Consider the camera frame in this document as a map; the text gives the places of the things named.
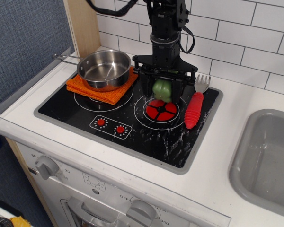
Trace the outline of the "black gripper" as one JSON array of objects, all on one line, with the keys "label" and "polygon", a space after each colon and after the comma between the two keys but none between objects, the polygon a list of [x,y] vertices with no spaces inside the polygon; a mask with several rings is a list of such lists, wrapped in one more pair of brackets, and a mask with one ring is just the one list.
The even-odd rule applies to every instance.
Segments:
[{"label": "black gripper", "polygon": [[185,87],[195,83],[198,68],[180,57],[180,52],[183,51],[181,33],[174,33],[168,39],[151,34],[150,40],[152,42],[151,55],[133,56],[134,73],[139,75],[142,92],[146,97],[150,97],[154,79],[160,72],[178,71],[176,79],[172,81],[172,103],[177,104]]}]

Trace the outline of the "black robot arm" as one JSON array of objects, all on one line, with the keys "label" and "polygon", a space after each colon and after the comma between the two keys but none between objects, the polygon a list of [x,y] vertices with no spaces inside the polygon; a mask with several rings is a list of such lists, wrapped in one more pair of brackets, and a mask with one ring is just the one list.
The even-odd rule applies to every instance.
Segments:
[{"label": "black robot arm", "polygon": [[133,57],[134,72],[138,74],[142,92],[150,97],[157,79],[171,82],[171,101],[176,104],[187,85],[193,85],[198,68],[181,59],[185,52],[181,45],[181,32],[186,28],[189,10],[183,0],[148,0],[147,10],[152,32],[151,55]]}]

